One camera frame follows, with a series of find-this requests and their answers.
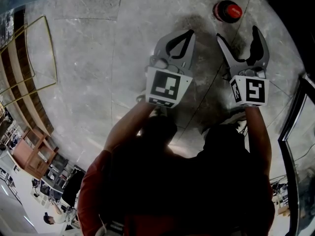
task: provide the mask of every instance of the person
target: person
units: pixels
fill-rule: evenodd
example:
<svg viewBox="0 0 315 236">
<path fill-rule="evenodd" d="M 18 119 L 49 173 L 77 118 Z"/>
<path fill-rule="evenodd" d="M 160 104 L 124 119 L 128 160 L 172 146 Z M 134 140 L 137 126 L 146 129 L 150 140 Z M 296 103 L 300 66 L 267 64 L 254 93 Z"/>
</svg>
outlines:
<svg viewBox="0 0 315 236">
<path fill-rule="evenodd" d="M 76 195 L 80 190 L 81 182 L 84 177 L 84 173 L 82 171 L 77 171 L 68 181 L 66 185 L 63 195 L 60 200 L 60 207 L 53 201 L 50 200 L 51 205 L 54 208 L 54 216 L 49 216 L 46 212 L 43 219 L 46 224 L 62 224 L 67 220 L 71 220 L 75 215 L 75 209 L 69 209 L 75 206 Z M 63 211 L 61 206 L 64 206 L 69 211 Z"/>
<path fill-rule="evenodd" d="M 124 225 L 125 236 L 268 235 L 271 144 L 259 108 L 208 129 L 193 158 L 168 147 L 177 127 L 164 115 L 149 117 L 154 108 L 138 102 L 88 168 L 78 200 L 83 235 L 105 235 L 112 221 Z"/>
</svg>

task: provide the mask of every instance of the wooden cabinet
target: wooden cabinet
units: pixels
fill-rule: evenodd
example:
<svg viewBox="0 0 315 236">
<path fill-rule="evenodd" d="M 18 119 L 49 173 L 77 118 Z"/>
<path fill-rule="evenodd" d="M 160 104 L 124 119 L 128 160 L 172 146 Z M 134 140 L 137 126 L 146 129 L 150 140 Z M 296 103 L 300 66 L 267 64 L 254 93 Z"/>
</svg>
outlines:
<svg viewBox="0 0 315 236">
<path fill-rule="evenodd" d="M 49 146 L 46 136 L 36 128 L 27 130 L 12 154 L 19 167 L 37 179 L 44 176 L 57 154 Z"/>
</svg>

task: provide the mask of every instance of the cable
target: cable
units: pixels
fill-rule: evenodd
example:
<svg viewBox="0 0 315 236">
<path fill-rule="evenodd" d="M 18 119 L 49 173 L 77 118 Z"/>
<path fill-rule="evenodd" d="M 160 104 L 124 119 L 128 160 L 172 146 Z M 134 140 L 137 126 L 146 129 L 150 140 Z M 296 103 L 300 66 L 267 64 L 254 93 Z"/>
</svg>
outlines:
<svg viewBox="0 0 315 236">
<path fill-rule="evenodd" d="M 247 128 L 247 124 L 246 124 L 245 127 L 239 132 L 239 134 L 244 134 L 246 128 Z"/>
<path fill-rule="evenodd" d="M 300 160 L 301 158 L 303 158 L 304 156 L 306 156 L 314 146 L 315 146 L 315 143 L 310 147 L 310 149 L 309 149 L 304 155 L 302 155 L 302 156 L 299 157 L 298 159 L 295 159 L 294 162 L 297 161 L 297 160 Z"/>
<path fill-rule="evenodd" d="M 282 176 L 274 177 L 274 178 L 272 178 L 272 179 L 269 179 L 269 181 L 274 180 L 274 179 L 276 179 L 276 178 L 280 178 L 280 177 L 286 177 L 286 174 L 285 174 L 285 175 L 282 175 Z"/>
<path fill-rule="evenodd" d="M 33 186 L 35 193 L 38 195 L 38 192 L 36 191 L 36 188 L 37 188 L 37 187 L 34 187 L 34 186 Z"/>
</svg>

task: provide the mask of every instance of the metal frame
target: metal frame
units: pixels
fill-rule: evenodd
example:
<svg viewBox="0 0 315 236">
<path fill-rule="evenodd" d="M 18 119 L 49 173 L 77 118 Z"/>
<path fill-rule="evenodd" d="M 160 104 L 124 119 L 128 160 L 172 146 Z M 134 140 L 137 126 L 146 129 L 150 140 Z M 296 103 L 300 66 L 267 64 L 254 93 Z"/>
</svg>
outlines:
<svg viewBox="0 0 315 236">
<path fill-rule="evenodd" d="M 57 66 L 56 66 L 56 59 L 55 59 L 55 54 L 54 54 L 54 49 L 53 49 L 53 42 L 52 42 L 52 38 L 51 38 L 51 34 L 50 34 L 50 30 L 49 30 L 49 26 L 48 26 L 48 22 L 47 22 L 46 16 L 41 16 L 41 17 L 37 18 L 34 22 L 30 23 L 29 25 L 23 25 L 22 27 L 20 27 L 19 29 L 17 29 L 16 32 L 15 32 L 14 38 L 13 38 L 10 42 L 8 42 L 8 44 L 0 51 L 0 55 L 5 51 L 5 49 L 7 49 L 8 45 L 9 45 L 11 42 L 13 42 L 13 41 L 14 41 L 18 36 L 20 36 L 22 33 L 25 32 L 25 36 L 26 36 L 26 35 L 27 35 L 27 29 L 28 29 L 29 27 L 31 27 L 32 25 L 34 25 L 37 21 L 39 21 L 39 20 L 42 19 L 42 18 L 44 19 L 45 26 L 46 26 L 46 29 L 47 29 L 47 32 L 48 32 L 48 37 L 49 37 L 49 40 L 50 40 L 50 46 L 51 46 L 51 51 L 52 51 L 52 56 L 53 56 L 53 65 L 54 65 L 54 69 L 55 69 L 55 82 L 52 83 L 52 84 L 46 85 L 46 86 L 44 86 L 44 87 L 42 87 L 42 88 L 36 89 L 36 90 L 34 90 L 34 91 L 30 92 L 30 93 L 27 93 L 27 94 L 25 94 L 25 95 L 23 95 L 23 96 L 21 96 L 21 97 L 19 97 L 19 98 L 17 98 L 17 99 L 14 99 L 13 101 L 11 101 L 11 102 L 9 102 L 9 103 L 7 103 L 7 104 L 5 104 L 5 105 L 3 105 L 3 103 L 0 101 L 0 105 L 1 105 L 3 108 L 7 107 L 8 105 L 10 105 L 10 104 L 12 104 L 12 103 L 14 103 L 14 102 L 16 102 L 16 101 L 18 101 L 18 100 L 20 100 L 20 99 L 23 99 L 25 96 L 29 96 L 29 95 L 31 95 L 31 94 L 33 94 L 33 93 L 36 93 L 36 92 L 38 92 L 38 91 L 40 91 L 40 90 L 43 90 L 43 89 L 45 89 L 45 88 L 48 88 L 48 87 L 50 87 L 50 86 L 53 86 L 53 85 L 57 84 Z M 12 89 L 12 88 L 14 88 L 14 87 L 16 87 L 17 85 L 19 85 L 19 84 L 21 84 L 21 83 L 24 83 L 25 81 L 28 81 L 28 80 L 30 80 L 30 79 L 32 79 L 32 78 L 35 77 L 35 71 L 34 71 L 34 69 L 33 69 L 33 67 L 32 67 L 32 63 L 31 63 L 31 61 L 30 61 L 30 59 L 29 59 L 28 46 L 27 46 L 26 38 L 25 38 L 25 47 L 26 47 L 26 51 L 27 51 L 28 61 L 29 61 L 31 70 L 33 71 L 33 75 L 32 75 L 31 77 L 29 77 L 29 78 L 23 80 L 23 81 L 18 82 L 17 84 L 15 84 L 15 85 L 13 85 L 13 86 L 11 86 L 11 87 L 5 89 L 4 91 L 0 92 L 0 95 L 3 94 L 4 92 L 6 92 L 6 91 L 8 91 L 8 90 L 10 90 L 10 89 Z"/>
<path fill-rule="evenodd" d="M 298 175 L 295 168 L 294 159 L 288 145 L 288 137 L 294 128 L 301 111 L 304 107 L 306 97 L 309 97 L 315 104 L 315 88 L 305 79 L 300 78 L 300 85 L 294 98 L 290 113 L 284 124 L 283 130 L 278 138 L 278 143 L 282 152 L 288 180 L 288 203 L 290 207 L 290 229 L 287 236 L 294 236 L 299 229 L 300 200 Z"/>
<path fill-rule="evenodd" d="M 15 187 L 10 186 L 10 184 L 8 182 L 9 176 L 10 176 L 10 174 L 7 172 L 5 177 L 3 177 L 2 172 L 0 172 L 0 179 L 5 182 L 6 186 L 8 186 L 9 190 L 12 192 L 12 194 L 16 198 L 16 200 L 21 204 L 21 206 L 23 206 L 21 201 L 20 201 L 20 198 L 18 196 L 18 192 L 16 191 Z"/>
</svg>

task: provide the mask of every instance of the wire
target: wire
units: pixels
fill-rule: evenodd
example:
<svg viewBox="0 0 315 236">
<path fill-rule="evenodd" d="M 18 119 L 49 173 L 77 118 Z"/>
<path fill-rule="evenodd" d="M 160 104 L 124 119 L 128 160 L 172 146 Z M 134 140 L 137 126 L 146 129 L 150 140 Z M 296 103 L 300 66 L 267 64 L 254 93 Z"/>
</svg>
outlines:
<svg viewBox="0 0 315 236">
<path fill-rule="evenodd" d="M 277 184 L 277 187 L 276 187 L 276 191 L 278 191 L 279 182 L 280 182 L 280 180 L 278 180 L 278 184 Z"/>
<path fill-rule="evenodd" d="M 282 176 L 274 177 L 274 178 L 269 179 L 269 180 L 271 181 L 271 180 L 274 180 L 274 179 L 276 179 L 276 178 L 280 178 L 280 177 L 286 177 L 286 174 L 285 174 L 285 175 L 282 175 Z"/>
<path fill-rule="evenodd" d="M 302 156 L 299 157 L 298 159 L 295 159 L 294 162 L 297 161 L 297 160 L 300 160 L 301 158 L 303 158 L 304 156 L 306 156 L 314 146 L 315 146 L 315 143 L 310 147 L 310 149 L 309 149 L 304 155 L 302 155 Z"/>
<path fill-rule="evenodd" d="M 247 124 L 246 124 L 245 127 L 239 132 L 239 134 L 244 134 L 246 128 L 247 128 Z"/>
<path fill-rule="evenodd" d="M 230 81 L 230 80 L 228 80 L 228 79 L 225 78 L 225 76 L 226 76 L 227 74 L 228 74 L 228 73 L 224 73 L 224 74 L 222 75 L 222 79 L 224 79 L 225 81 Z"/>
</svg>

